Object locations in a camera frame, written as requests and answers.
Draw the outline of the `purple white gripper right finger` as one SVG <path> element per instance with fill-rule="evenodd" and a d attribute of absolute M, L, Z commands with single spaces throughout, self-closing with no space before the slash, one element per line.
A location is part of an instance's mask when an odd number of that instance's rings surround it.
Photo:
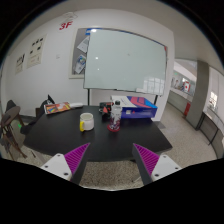
<path fill-rule="evenodd" d="M 143 182 L 154 182 L 181 170 L 168 155 L 158 155 L 136 143 L 133 144 L 132 154 Z"/>

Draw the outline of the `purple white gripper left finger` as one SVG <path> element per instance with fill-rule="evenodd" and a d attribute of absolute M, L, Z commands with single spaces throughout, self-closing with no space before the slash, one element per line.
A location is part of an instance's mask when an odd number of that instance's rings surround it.
<path fill-rule="evenodd" d="M 41 168 L 72 182 L 80 182 L 89 153 L 89 143 L 81 145 L 66 154 L 57 153 Z"/>

